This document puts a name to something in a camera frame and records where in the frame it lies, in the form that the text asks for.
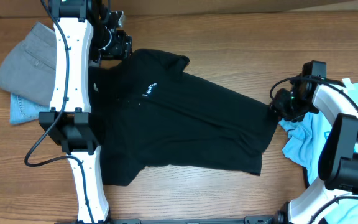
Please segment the black polo shirt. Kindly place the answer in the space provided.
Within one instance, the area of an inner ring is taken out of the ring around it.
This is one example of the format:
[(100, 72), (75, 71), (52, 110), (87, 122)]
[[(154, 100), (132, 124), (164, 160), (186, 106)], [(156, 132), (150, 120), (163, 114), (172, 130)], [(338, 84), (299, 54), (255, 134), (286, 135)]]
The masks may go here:
[(259, 175), (277, 128), (266, 104), (185, 72), (189, 58), (136, 50), (89, 69), (92, 112), (104, 122), (103, 184), (127, 186), (145, 167), (195, 166)]

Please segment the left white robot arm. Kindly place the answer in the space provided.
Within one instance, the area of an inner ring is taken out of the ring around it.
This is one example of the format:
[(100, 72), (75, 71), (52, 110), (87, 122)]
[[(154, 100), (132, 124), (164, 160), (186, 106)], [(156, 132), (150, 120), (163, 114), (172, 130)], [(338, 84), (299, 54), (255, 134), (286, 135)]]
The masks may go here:
[(78, 199), (75, 223), (111, 223), (104, 194), (100, 152), (104, 127), (91, 109), (88, 72), (91, 63), (125, 60), (132, 37), (123, 30), (123, 11), (102, 1), (43, 1), (54, 23), (57, 45), (55, 84), (48, 112), (39, 114), (44, 129), (68, 160)]

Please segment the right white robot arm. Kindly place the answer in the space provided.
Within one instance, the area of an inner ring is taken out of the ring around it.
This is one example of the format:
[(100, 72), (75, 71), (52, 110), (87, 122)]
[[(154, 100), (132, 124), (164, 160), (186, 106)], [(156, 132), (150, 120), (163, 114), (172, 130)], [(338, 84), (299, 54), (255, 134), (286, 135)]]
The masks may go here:
[(287, 121), (322, 113), (331, 130), (321, 147), (318, 176), (270, 223), (318, 223), (346, 200), (358, 200), (358, 106), (346, 86), (325, 78), (289, 78), (291, 90), (271, 92), (272, 108)]

